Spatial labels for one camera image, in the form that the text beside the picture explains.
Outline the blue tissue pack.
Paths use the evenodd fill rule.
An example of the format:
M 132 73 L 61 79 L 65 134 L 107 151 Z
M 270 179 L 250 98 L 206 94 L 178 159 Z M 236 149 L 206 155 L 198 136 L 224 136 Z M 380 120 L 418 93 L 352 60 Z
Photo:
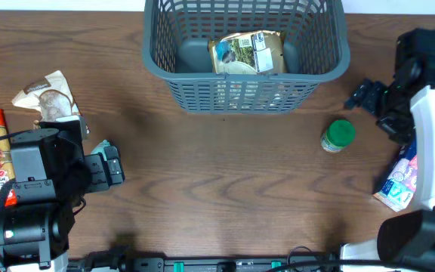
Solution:
M 416 191 L 417 141 L 402 146 L 384 174 L 376 181 L 373 197 L 395 212 L 406 209 Z

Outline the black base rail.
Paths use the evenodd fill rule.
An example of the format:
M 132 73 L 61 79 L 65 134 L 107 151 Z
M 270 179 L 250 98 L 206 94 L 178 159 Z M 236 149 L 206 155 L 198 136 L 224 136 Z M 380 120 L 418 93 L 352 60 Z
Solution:
M 67 270 L 71 272 L 240 272 L 267 271 L 303 261 L 331 261 L 336 254 L 313 252 L 299 246 L 287 256 L 235 256 L 228 258 L 169 258 L 160 253 L 135 255 L 124 246 L 106 251 L 91 252 L 83 258 L 71 258 Z

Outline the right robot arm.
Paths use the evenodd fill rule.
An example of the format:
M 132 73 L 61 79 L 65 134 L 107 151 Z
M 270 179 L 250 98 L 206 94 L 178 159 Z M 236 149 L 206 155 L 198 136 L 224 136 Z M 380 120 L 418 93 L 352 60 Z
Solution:
M 382 223 L 378 235 L 341 247 L 337 271 L 435 271 L 435 29 L 417 28 L 396 41 L 393 82 L 365 79 L 346 101 L 376 118 L 389 138 L 417 150 L 411 211 Z

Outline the grey plastic basket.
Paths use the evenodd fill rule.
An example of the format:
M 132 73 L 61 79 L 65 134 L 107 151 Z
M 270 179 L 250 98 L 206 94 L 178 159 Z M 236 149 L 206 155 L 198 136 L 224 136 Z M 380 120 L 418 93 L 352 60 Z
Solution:
M 287 113 L 350 63 L 340 0 L 156 0 L 144 14 L 145 67 L 191 113 Z M 256 30 L 283 34 L 286 73 L 213 71 L 211 40 Z

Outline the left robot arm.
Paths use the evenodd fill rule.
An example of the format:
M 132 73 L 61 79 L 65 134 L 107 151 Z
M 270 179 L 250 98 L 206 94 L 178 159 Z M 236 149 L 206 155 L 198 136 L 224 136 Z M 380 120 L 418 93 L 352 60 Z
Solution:
M 125 181 L 119 150 L 85 154 L 85 121 L 62 118 L 9 134 L 14 178 L 0 191 L 0 271 L 65 271 L 85 195 Z

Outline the green lid jar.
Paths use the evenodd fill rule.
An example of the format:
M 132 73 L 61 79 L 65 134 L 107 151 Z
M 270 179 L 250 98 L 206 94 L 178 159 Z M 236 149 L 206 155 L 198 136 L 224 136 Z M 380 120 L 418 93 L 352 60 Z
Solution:
M 356 129 L 346 119 L 335 120 L 322 134 L 320 143 L 329 153 L 341 152 L 351 145 L 356 137 Z

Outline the white brown snack bag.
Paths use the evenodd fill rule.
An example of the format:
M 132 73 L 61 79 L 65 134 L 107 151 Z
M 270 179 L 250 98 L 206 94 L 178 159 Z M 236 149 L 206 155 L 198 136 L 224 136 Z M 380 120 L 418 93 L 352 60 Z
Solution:
M 39 111 L 43 122 L 81 115 L 66 77 L 59 70 L 27 85 L 14 97 L 12 104 Z

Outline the gold foil food pouch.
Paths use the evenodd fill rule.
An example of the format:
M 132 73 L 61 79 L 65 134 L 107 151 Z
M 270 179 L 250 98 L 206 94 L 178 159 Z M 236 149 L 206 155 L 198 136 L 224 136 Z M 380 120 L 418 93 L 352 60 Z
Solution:
M 283 34 L 256 30 L 236 32 L 208 43 L 216 73 L 266 75 L 286 73 Z

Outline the small teal packet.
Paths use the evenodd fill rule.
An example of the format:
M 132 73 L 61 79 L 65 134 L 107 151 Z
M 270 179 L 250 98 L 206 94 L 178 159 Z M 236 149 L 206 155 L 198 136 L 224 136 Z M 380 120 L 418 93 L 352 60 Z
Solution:
M 103 140 L 91 151 L 91 154 L 102 153 L 104 155 L 105 154 L 104 149 L 109 146 L 110 146 L 110 142 L 108 140 Z

